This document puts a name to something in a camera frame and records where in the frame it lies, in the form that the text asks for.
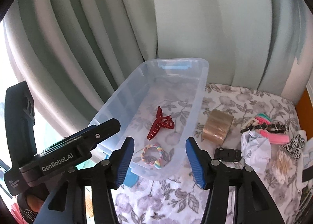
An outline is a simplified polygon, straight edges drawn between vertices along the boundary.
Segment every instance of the bed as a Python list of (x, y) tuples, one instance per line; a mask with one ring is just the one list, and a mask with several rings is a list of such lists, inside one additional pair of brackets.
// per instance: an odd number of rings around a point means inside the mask
[[(240, 128), (251, 117), (266, 113), (276, 122), (290, 126), (289, 136), (300, 129), (295, 107), (292, 102), (262, 91), (220, 84), (207, 84), (201, 112), (198, 117), (194, 138), (201, 149), (214, 156), (216, 146), (201, 139), (206, 119), (213, 109), (223, 110), (234, 116), (231, 131), (223, 147), (240, 149)], [(301, 190), (296, 188), (297, 162), (292, 162), (288, 181), (279, 184), (273, 175), (273, 161), (277, 157), (277, 145), (272, 145), (271, 159), (261, 180), (273, 197), (285, 223), (293, 223), (299, 207)], [(225, 163), (227, 166), (242, 168), (238, 163)], [(187, 158), (183, 167), (174, 176), (161, 181), (139, 178), (132, 187), (121, 186), (112, 191), (115, 209), (120, 223), (135, 224), (200, 224), (209, 191), (203, 191), (195, 183)], [(231, 224), (234, 211), (234, 188), (229, 189), (227, 224)]]

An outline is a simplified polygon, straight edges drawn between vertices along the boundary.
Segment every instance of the curtain fold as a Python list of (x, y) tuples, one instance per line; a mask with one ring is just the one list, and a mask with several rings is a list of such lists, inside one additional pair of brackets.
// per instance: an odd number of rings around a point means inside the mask
[(18, 79), (62, 136), (85, 128), (144, 61), (123, 0), (15, 0), (4, 25)]
[(303, 0), (15, 0), (4, 26), (18, 79), (67, 136), (153, 58), (204, 58), (210, 83), (288, 96), (309, 41), (306, 8)]

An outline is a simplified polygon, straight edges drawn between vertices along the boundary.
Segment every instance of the clear plastic storage bin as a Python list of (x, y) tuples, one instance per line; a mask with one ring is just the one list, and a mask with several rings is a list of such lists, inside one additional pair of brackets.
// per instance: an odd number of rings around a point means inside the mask
[[(133, 173), (150, 180), (163, 180), (175, 174), (186, 157), (186, 139), (193, 136), (208, 72), (209, 63), (199, 58), (153, 59), (139, 65), (90, 123), (98, 125), (115, 118), (121, 124), (120, 132), (98, 144), (98, 148), (110, 155), (131, 136), (135, 141), (130, 163)], [(175, 128), (161, 128), (148, 141), (158, 106), (162, 107), (163, 116), (171, 115)], [(141, 152), (148, 144), (159, 144), (164, 149), (162, 168), (142, 162)], [(146, 153), (146, 159), (159, 158), (154, 150)]]

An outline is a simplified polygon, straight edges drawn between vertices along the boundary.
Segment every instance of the black plastic arm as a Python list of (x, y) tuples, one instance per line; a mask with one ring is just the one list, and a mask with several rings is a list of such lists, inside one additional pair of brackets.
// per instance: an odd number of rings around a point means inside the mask
[(266, 187), (250, 166), (226, 167), (200, 150), (194, 138), (186, 141), (186, 153), (198, 184), (210, 189), (201, 224), (224, 224), (229, 186), (236, 186), (233, 224), (284, 224)]
[(103, 140), (120, 130), (118, 120), (112, 118), (98, 126), (90, 126), (61, 142), (53, 144), (32, 161), (20, 167), (20, 171), (29, 186), (36, 186), (47, 179), (66, 171), (70, 166), (78, 165), (91, 158), (91, 150)]
[(127, 137), (93, 168), (69, 168), (44, 202), (34, 224), (86, 224), (85, 186), (91, 186), (95, 224), (118, 224), (111, 189), (123, 182), (134, 153), (134, 140)]

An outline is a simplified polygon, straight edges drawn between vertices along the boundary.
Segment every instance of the screw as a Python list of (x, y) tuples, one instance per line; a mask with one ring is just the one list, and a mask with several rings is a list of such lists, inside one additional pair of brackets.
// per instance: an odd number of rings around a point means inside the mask
[(213, 160), (211, 160), (211, 164), (213, 166), (218, 166), (219, 165), (219, 161), (217, 159), (213, 159)]
[(107, 166), (108, 164), (110, 164), (110, 161), (108, 159), (104, 159), (103, 161), (101, 161), (102, 166)]
[(69, 167), (67, 172), (72, 173), (76, 171), (76, 167)]
[(253, 171), (253, 167), (245, 166), (245, 170), (248, 171), (248, 172), (252, 172)]

